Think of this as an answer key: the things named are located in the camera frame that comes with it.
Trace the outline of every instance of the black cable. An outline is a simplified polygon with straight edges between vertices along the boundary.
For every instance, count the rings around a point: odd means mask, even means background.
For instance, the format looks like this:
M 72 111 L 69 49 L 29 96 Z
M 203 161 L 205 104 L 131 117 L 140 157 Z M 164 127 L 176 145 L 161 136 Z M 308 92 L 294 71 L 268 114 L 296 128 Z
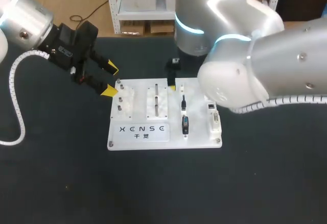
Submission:
M 98 9 L 100 9 L 101 7 L 103 7 L 106 3 L 108 3 L 109 2 L 109 0 L 107 0 L 106 2 L 104 2 L 104 3 L 102 3 L 101 5 L 99 5 L 94 11 L 92 11 L 92 13 L 89 15 L 89 16 L 87 16 L 86 18 L 83 18 L 81 15 L 72 15 L 72 16 L 70 16 L 69 17 L 69 19 L 71 20 L 71 21 L 76 21 L 76 22 L 79 22 L 78 23 L 78 25 L 77 25 L 77 27 L 76 27 L 76 29 L 80 26 L 80 24 L 83 22 L 83 21 L 85 21 L 85 20 L 87 20 L 87 19 L 89 19 Z

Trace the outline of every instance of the metal shelf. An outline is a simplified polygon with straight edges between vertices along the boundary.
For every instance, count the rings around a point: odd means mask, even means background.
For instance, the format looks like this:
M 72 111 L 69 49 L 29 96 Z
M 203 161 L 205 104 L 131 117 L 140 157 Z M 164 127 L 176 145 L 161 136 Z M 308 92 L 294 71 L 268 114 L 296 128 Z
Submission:
M 155 11 L 125 11 L 121 0 L 117 1 L 119 6 L 119 20 L 174 20 L 175 12 L 166 10 L 166 1 L 157 0 L 157 9 Z

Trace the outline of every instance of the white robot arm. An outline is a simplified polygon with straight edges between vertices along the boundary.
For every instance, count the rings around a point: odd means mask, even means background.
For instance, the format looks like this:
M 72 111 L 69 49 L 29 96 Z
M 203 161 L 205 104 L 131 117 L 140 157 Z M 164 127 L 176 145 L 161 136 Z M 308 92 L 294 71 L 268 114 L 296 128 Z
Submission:
M 245 113 L 295 103 L 327 103 L 327 20 L 284 31 L 256 0 L 176 0 L 176 42 L 208 54 L 198 73 L 218 105 Z
M 7 42 L 7 38 L 4 34 L 4 32 L 2 32 L 2 30 L 0 29 L 0 64 L 3 61 L 3 59 L 5 58 L 7 51 L 8 51 L 8 42 Z
M 25 136 L 25 125 L 16 99 L 14 79 L 19 63 L 32 55 L 41 56 L 58 67 L 67 70 L 77 84 L 87 84 L 97 94 L 114 96 L 117 90 L 105 82 L 96 80 L 85 70 L 88 59 L 95 61 L 101 69 L 115 75 L 118 69 L 98 55 L 94 49 L 98 29 L 85 21 L 77 30 L 64 24 L 53 24 L 53 14 L 34 0 L 0 0 L 0 64 L 8 51 L 8 42 L 19 45 L 27 52 L 13 63 L 9 73 L 9 89 L 19 125 L 20 137 L 2 145 L 16 145 Z

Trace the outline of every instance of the white board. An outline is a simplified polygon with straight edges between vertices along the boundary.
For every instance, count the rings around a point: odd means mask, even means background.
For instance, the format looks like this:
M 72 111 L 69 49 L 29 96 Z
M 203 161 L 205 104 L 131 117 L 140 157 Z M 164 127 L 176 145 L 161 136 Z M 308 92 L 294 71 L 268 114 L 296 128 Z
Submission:
M 155 113 L 156 84 L 158 85 L 157 116 Z M 219 121 L 213 128 L 211 123 L 216 109 L 209 109 L 208 105 L 213 103 L 201 92 L 197 78 L 176 79 L 176 91 L 167 86 L 167 79 L 121 80 L 119 84 L 116 83 L 115 87 L 119 92 L 112 101 L 108 135 L 109 150 L 219 148 L 222 146 L 219 114 Z M 186 100 L 186 115 L 190 121 L 187 136 L 182 133 L 183 95 Z

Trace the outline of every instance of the dark table surface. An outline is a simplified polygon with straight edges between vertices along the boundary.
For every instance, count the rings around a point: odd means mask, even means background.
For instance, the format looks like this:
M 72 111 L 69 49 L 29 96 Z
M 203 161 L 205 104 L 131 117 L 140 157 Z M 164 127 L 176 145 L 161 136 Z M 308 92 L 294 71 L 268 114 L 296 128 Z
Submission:
M 103 38 L 97 50 L 122 79 L 164 78 L 177 56 L 172 38 Z M 1 140 L 19 135 L 8 75 L 20 53 L 10 46 L 0 65 Z M 194 62 L 179 76 L 195 77 Z M 27 134 L 0 146 L 1 224 L 327 222 L 327 106 L 221 109 L 221 149 L 109 152 L 108 98 L 38 57 L 15 84 Z

